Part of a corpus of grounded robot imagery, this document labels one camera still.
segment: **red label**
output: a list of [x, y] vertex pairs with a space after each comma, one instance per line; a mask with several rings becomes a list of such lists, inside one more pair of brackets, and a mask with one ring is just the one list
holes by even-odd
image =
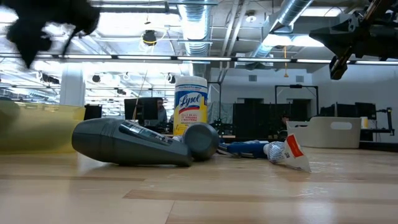
[[299, 145], [297, 144], [296, 138], [294, 135], [287, 136], [286, 142], [292, 151], [292, 154], [295, 158], [304, 156], [303, 152], [300, 150]]

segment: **blue object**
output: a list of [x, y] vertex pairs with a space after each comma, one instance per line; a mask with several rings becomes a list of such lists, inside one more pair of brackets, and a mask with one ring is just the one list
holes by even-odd
[[265, 145], [266, 143], [247, 144], [244, 142], [234, 142], [230, 145], [220, 143], [218, 149], [241, 157], [267, 159], [267, 155], [263, 150]]

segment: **fluorescent light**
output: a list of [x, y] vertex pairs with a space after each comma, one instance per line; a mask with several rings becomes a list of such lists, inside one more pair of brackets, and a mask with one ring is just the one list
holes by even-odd
[[308, 7], [300, 16], [336, 17], [346, 7]]
[[356, 61], [356, 65], [398, 65], [398, 61], [391, 62], [391, 61]]
[[282, 62], [289, 63], [291, 59], [284, 58], [238, 58], [239, 62]]
[[323, 43], [311, 38], [309, 35], [297, 35], [292, 39], [296, 47], [324, 47]]
[[0, 57], [4, 57], [4, 58], [20, 58], [21, 56], [19, 54], [4, 53], [4, 54], [0, 54]]
[[263, 41], [262, 45], [265, 47], [275, 47], [275, 46], [290, 46], [292, 45], [292, 40], [287, 35], [275, 35], [269, 34]]
[[112, 59], [111, 55], [65, 55], [65, 58], [75, 59]]
[[36, 58], [52, 58], [52, 55], [41, 55], [41, 54], [38, 54], [38, 55], [36, 55]]
[[[25, 85], [17, 85], [11, 86], [13, 88], [48, 88], [47, 86], [25, 86]], [[49, 88], [60, 88], [59, 86], [50, 86]]]
[[124, 55], [118, 56], [119, 59], [126, 60], [171, 60], [169, 56], [139, 56], [139, 55]]
[[177, 60], [230, 61], [230, 57], [177, 57]]
[[100, 7], [111, 7], [111, 8], [150, 8], [150, 9], [164, 9], [164, 6], [151, 6], [148, 4], [138, 5], [132, 2], [131, 4], [104, 4]]
[[330, 63], [331, 60], [320, 60], [320, 59], [297, 59], [298, 63]]

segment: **computer monitor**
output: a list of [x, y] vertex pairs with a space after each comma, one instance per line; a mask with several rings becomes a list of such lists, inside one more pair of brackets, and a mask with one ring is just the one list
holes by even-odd
[[376, 104], [374, 103], [355, 103], [358, 116], [359, 117], [368, 117], [368, 119], [376, 120], [377, 119], [377, 112], [376, 112]]
[[356, 105], [346, 105], [336, 103], [337, 106], [337, 117], [340, 118], [358, 118], [358, 112]]
[[[158, 97], [147, 97], [124, 100], [124, 116], [126, 120], [136, 119], [141, 125], [144, 120], [157, 119], [157, 100]], [[133, 118], [134, 109], [137, 105], [136, 117]]]

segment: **person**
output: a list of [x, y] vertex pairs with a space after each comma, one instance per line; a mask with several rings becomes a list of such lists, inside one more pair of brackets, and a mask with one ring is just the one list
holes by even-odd
[[280, 121], [281, 121], [281, 124], [280, 124], [280, 130], [282, 131], [282, 130], [287, 130], [287, 122], [289, 121], [289, 119], [290, 119], [290, 116], [288, 116], [288, 115], [286, 115], [286, 114], [283, 114], [281, 117], [280, 117]]
[[157, 99], [157, 119], [156, 120], [150, 120], [149, 121], [149, 126], [158, 126], [161, 123], [166, 123], [167, 122], [167, 113], [166, 109], [163, 106], [163, 98], [158, 98]]
[[174, 113], [173, 113], [173, 115], [170, 117], [169, 122], [170, 122], [170, 123], [174, 123]]

